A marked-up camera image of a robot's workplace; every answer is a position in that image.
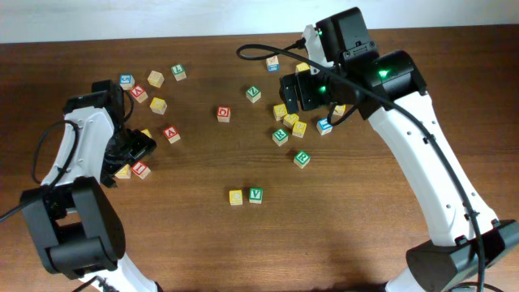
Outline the green V letter block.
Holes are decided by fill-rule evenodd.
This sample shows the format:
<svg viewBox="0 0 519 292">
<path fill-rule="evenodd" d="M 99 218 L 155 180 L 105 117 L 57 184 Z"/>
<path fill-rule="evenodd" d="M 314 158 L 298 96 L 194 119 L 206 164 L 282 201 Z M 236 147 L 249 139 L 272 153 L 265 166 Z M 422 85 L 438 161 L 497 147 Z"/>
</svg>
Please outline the green V letter block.
<svg viewBox="0 0 519 292">
<path fill-rule="evenodd" d="M 249 190 L 249 202 L 261 204 L 263 201 L 264 190 L 259 187 L 251 187 Z"/>
</svg>

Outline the yellow C letter block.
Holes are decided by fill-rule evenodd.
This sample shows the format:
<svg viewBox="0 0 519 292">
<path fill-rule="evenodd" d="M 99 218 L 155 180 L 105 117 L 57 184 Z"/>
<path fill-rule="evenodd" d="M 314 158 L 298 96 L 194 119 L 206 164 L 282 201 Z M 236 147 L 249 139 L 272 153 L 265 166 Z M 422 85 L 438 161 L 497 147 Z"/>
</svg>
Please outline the yellow C letter block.
<svg viewBox="0 0 519 292">
<path fill-rule="evenodd" d="M 243 204 L 243 197 L 241 190 L 231 190 L 229 192 L 229 203 L 231 206 L 237 206 Z"/>
</svg>

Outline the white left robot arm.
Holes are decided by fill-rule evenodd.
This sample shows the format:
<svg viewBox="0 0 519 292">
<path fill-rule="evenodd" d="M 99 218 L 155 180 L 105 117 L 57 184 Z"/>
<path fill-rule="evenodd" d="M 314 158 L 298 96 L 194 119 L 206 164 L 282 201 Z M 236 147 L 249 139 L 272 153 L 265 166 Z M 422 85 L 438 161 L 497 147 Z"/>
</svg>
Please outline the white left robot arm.
<svg viewBox="0 0 519 292">
<path fill-rule="evenodd" d="M 122 87 L 108 79 L 66 102 L 58 154 L 39 186 L 22 193 L 22 214 L 48 273 L 100 291 L 159 291 L 129 259 L 122 222 L 102 190 L 157 146 L 126 128 L 124 101 Z"/>
</svg>

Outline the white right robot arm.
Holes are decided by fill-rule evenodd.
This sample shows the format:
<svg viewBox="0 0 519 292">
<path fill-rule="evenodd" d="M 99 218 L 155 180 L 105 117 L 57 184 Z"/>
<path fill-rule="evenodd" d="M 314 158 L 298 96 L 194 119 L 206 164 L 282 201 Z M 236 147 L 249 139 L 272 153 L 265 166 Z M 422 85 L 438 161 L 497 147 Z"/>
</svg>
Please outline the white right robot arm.
<svg viewBox="0 0 519 292">
<path fill-rule="evenodd" d="M 388 145 L 427 223 L 429 239 L 406 252 L 386 291 L 488 291 L 487 268 L 518 244 L 466 176 L 435 116 L 427 85 L 404 51 L 380 55 L 358 8 L 305 27 L 308 69 L 284 76 L 290 112 L 348 105 Z"/>
</svg>

